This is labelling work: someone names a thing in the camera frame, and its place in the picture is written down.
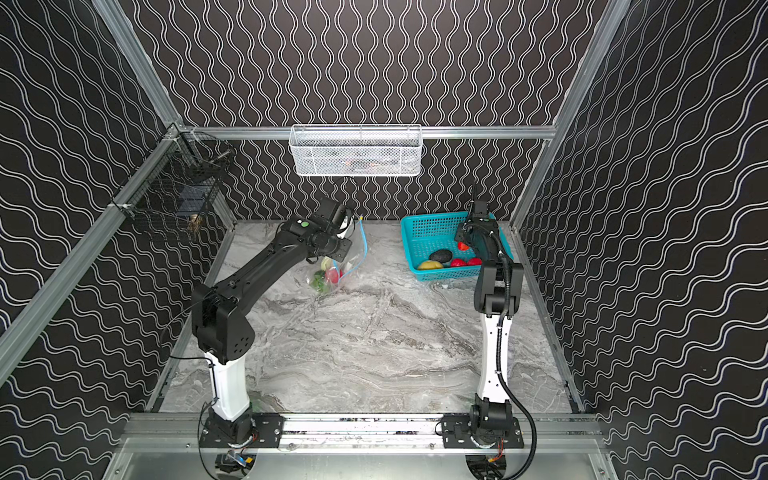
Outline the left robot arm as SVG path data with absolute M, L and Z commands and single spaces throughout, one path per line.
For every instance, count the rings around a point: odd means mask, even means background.
M 280 224 L 273 239 L 239 270 L 195 289 L 191 332 L 210 362 L 215 415 L 233 423 L 251 411 L 244 357 L 255 341 L 247 314 L 294 266 L 324 257 L 343 261 L 357 220 L 346 205 L 323 198 L 307 217 Z

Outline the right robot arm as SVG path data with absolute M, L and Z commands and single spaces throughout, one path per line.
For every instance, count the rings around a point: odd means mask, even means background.
M 481 315 L 484 341 L 481 379 L 470 416 L 476 428 L 500 429 L 512 422 L 513 409 L 520 406 L 508 384 L 508 363 L 510 330 L 520 308 L 524 269 L 508 252 L 485 201 L 470 202 L 455 239 L 480 260 L 473 300 Z

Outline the clear zip top bag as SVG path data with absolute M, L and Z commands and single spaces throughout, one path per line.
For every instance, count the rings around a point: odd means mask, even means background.
M 343 276 L 340 279 L 339 283 L 335 285 L 330 292 L 324 293 L 324 294 L 317 293 L 309 285 L 309 279 L 311 275 L 320 268 L 320 261 L 324 257 L 329 257 L 329 256 L 321 257 L 320 260 L 315 264 L 315 268 L 310 269 L 309 273 L 306 276 L 305 283 L 307 284 L 307 286 L 319 295 L 325 295 L 325 294 L 334 292 L 345 283 L 348 283 L 352 279 L 352 277 L 355 275 L 355 273 L 361 269 L 362 264 L 367 259 L 367 256 L 369 253 L 369 242 L 368 242 L 368 238 L 367 238 L 367 234 L 364 226 L 364 217 L 361 215 L 355 215 L 353 220 L 346 221 L 346 226 L 347 228 L 341 235 L 340 239 L 349 240 L 351 244 L 349 245 L 349 248 L 346 251 L 344 259 L 337 260 L 330 257 L 332 260 L 335 261 L 336 267 L 343 272 Z

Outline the yellow toy potato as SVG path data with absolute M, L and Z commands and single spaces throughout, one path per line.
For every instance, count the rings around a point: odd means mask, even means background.
M 427 270 L 437 270 L 442 269 L 444 265 L 438 261 L 434 260 L 426 260 L 418 265 L 417 269 L 419 271 L 427 271 Z

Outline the dark toy eggplant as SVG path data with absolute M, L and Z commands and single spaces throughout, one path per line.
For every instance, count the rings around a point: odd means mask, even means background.
M 439 249 L 432 252 L 428 259 L 441 264 L 450 263 L 453 259 L 453 252 L 449 249 Z

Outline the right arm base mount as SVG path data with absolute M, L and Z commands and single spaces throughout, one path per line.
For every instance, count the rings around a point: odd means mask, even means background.
M 525 460 L 514 472 L 507 472 L 506 453 L 523 449 L 525 444 L 518 420 L 503 414 L 499 418 L 479 413 L 445 414 L 435 433 L 445 449 L 490 450 L 488 454 L 465 456 L 466 465 L 475 479 L 520 479 L 530 462 Z

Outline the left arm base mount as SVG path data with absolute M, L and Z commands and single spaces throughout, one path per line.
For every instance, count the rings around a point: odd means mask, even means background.
M 209 409 L 207 418 L 198 421 L 199 456 L 203 458 L 204 448 L 225 448 L 225 451 L 216 454 L 213 471 L 206 465 L 204 470 L 215 479 L 245 478 L 257 459 L 256 453 L 247 453 L 247 450 L 278 447 L 284 424 L 285 418 L 277 413 L 246 411 L 229 421 Z

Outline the teal plastic basket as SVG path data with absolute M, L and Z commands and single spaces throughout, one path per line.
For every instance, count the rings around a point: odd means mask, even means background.
M 428 282 L 476 277 L 479 265 L 451 267 L 453 260 L 469 262 L 476 257 L 472 249 L 461 250 L 455 234 L 468 216 L 467 211 L 412 215 L 400 222 L 401 238 L 407 265 L 418 281 Z M 420 270 L 422 263 L 438 250 L 447 250 L 452 258 L 443 268 Z

